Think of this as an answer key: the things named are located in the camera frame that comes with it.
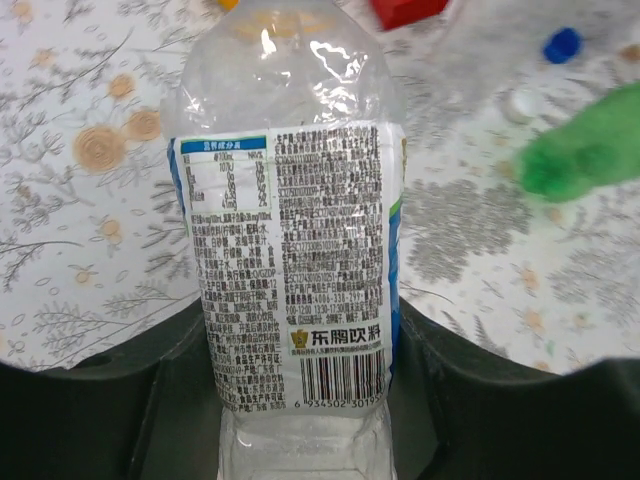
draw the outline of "green bottle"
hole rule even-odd
[[[523,188],[567,202],[592,188],[640,176],[640,82],[618,88],[517,158]]]

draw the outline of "floral tablecloth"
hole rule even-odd
[[[508,163],[538,131],[640,78],[633,55],[532,59],[507,86],[544,97],[530,127],[503,119],[501,92],[434,127],[420,62],[446,22],[379,33],[364,0],[338,3],[377,35],[410,97],[402,294],[540,369],[640,354],[640,184],[543,205]],[[615,14],[615,2],[591,3]],[[221,15],[199,0],[0,0],[1,360],[72,366],[197,298],[158,106]],[[628,37],[620,48],[640,42]]]

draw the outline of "red object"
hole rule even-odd
[[[385,30],[442,13],[449,0],[371,0]]]

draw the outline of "tablecloth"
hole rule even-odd
[[[473,115],[442,123],[421,62],[446,21],[381,33],[367,2],[338,3],[376,35],[410,99],[401,293],[539,369],[639,354],[640,183],[544,205],[522,194],[509,159],[640,78],[633,50],[619,52],[640,37],[630,30],[569,67],[531,59]],[[616,14],[615,2],[591,3],[598,18]],[[0,2],[1,360],[70,367],[198,297],[158,109],[222,14],[198,0]],[[545,100],[528,127],[498,109],[522,85]]]

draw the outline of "bottle label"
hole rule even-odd
[[[226,407],[375,408],[400,326],[402,129],[355,122],[178,138],[169,157]]]

